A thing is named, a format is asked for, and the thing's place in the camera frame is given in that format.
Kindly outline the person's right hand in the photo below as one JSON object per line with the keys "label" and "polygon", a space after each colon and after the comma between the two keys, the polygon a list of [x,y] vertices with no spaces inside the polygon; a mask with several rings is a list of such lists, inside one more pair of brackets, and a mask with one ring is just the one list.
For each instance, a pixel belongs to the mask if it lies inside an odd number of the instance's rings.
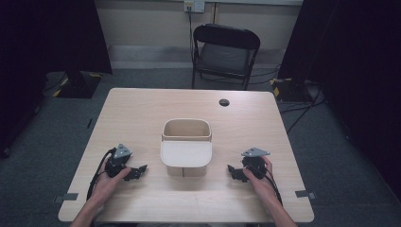
{"label": "person's right hand", "polygon": [[262,159],[265,161],[265,167],[267,169],[267,174],[264,179],[257,179],[248,168],[244,168],[243,173],[251,181],[255,193],[265,205],[267,198],[277,198],[277,193],[272,175],[272,163],[266,156],[263,156]]}

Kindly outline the black folding chair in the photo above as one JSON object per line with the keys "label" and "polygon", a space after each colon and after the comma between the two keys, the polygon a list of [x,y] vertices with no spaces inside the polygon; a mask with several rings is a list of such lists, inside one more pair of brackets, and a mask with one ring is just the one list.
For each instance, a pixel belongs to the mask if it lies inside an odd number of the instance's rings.
{"label": "black folding chair", "polygon": [[204,24],[193,31],[192,83],[197,74],[239,79],[248,89],[260,39],[245,28]]}

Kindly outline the grey tape strip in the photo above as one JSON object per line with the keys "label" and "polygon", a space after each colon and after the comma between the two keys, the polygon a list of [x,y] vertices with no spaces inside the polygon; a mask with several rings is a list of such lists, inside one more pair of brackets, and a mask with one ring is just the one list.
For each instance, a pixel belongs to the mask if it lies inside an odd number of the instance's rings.
{"label": "grey tape strip", "polygon": [[53,200],[55,203],[63,203],[64,201],[75,201],[78,198],[78,193],[64,193],[56,196]]}
{"label": "grey tape strip", "polygon": [[314,192],[308,192],[307,190],[298,190],[295,191],[297,198],[309,198],[310,200],[317,199],[317,195]]}

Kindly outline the white wall socket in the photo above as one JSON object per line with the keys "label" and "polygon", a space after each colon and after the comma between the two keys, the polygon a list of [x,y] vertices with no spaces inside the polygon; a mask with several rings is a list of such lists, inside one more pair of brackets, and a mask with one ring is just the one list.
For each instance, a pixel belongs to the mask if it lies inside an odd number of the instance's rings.
{"label": "white wall socket", "polygon": [[199,0],[184,0],[183,10],[185,12],[204,13],[205,2]]}

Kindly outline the black stand base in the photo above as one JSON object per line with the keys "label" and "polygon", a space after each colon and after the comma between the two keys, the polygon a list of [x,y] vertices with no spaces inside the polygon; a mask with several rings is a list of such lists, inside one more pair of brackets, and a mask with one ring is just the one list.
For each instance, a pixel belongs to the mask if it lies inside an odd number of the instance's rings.
{"label": "black stand base", "polygon": [[303,83],[293,79],[271,79],[270,85],[275,98],[282,102],[312,102],[313,98]]}
{"label": "black stand base", "polygon": [[53,97],[90,99],[102,79],[101,75],[80,71],[67,71],[66,76]]}

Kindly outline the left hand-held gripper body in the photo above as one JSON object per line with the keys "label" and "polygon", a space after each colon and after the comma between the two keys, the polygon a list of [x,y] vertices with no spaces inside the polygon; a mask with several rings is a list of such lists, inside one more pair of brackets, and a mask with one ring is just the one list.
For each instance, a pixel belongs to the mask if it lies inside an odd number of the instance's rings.
{"label": "left hand-held gripper body", "polygon": [[111,150],[111,157],[105,165],[105,171],[111,178],[115,177],[122,169],[126,167],[132,152],[123,144],[119,144]]}

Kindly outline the person's left hand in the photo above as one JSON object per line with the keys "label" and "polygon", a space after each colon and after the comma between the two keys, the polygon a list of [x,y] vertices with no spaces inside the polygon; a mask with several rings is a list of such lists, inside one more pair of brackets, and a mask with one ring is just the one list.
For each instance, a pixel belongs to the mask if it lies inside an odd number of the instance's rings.
{"label": "person's left hand", "polygon": [[105,164],[103,164],[98,172],[95,187],[89,202],[95,207],[102,206],[113,194],[117,185],[130,173],[131,171],[126,167],[123,168],[116,176],[109,177],[105,172]]}

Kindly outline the black curtain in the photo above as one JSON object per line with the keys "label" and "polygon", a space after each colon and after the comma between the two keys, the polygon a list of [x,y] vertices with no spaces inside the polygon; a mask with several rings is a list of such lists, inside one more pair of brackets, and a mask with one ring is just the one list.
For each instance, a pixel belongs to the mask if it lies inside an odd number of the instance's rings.
{"label": "black curtain", "polygon": [[0,0],[0,158],[60,71],[113,71],[95,0]]}
{"label": "black curtain", "polygon": [[401,0],[303,0],[279,76],[322,84],[401,201]]}

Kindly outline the beige bin with hinged lid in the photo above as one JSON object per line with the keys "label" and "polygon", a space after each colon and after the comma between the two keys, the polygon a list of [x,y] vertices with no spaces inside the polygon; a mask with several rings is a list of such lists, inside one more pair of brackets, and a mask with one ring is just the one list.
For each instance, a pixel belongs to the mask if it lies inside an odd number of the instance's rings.
{"label": "beige bin with hinged lid", "polygon": [[205,176],[213,154],[209,123],[196,118],[174,118],[166,121],[160,153],[169,175]]}

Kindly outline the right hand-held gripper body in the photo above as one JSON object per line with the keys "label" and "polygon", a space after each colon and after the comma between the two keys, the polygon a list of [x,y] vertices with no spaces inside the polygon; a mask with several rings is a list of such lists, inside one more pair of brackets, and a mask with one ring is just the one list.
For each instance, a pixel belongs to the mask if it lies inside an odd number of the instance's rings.
{"label": "right hand-held gripper body", "polygon": [[261,148],[249,148],[241,153],[242,164],[248,168],[257,179],[263,179],[267,173],[263,156],[270,155],[268,151]]}

